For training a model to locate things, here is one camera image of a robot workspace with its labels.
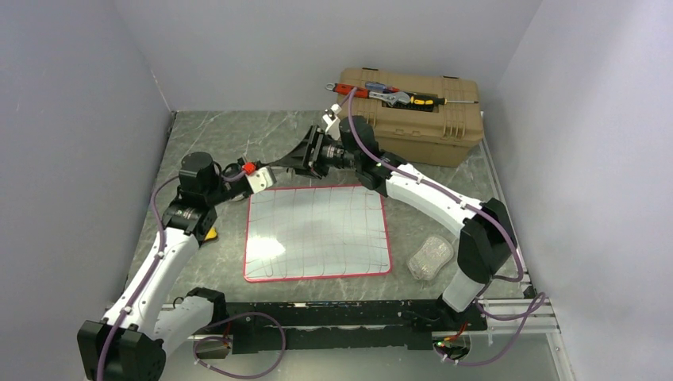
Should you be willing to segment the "red framed whiteboard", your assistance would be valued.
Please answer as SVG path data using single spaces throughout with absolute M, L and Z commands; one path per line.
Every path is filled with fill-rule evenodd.
M 383 197 L 363 186 L 255 194 L 246 233 L 249 283 L 379 276 L 393 267 Z

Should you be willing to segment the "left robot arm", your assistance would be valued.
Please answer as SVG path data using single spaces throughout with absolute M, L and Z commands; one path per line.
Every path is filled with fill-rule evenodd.
M 228 311 L 220 291 L 198 287 L 172 310 L 163 304 L 180 272 L 209 240 L 218 205 L 258 190 L 261 165 L 244 158 L 222 167 L 207 152 L 183 157 L 175 197 L 164 211 L 151 196 L 156 239 L 119 299 L 98 321 L 85 321 L 77 333 L 87 380 L 158 380 L 168 357 L 194 332 L 218 333 Z

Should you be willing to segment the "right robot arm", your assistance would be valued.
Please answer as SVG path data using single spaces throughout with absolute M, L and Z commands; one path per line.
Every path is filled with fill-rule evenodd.
M 423 175 L 411 162 L 379 147 L 374 129 L 361 116 L 341 121 L 339 136 L 313 126 L 285 156 L 271 162 L 296 175 L 322 179 L 330 169 L 348 169 L 360 184 L 386 198 L 412 206 L 458 239 L 458 269 L 441 294 L 439 323 L 457 329 L 467 308 L 517 254 L 517 241 L 506 206 L 495 198 L 480 201 Z

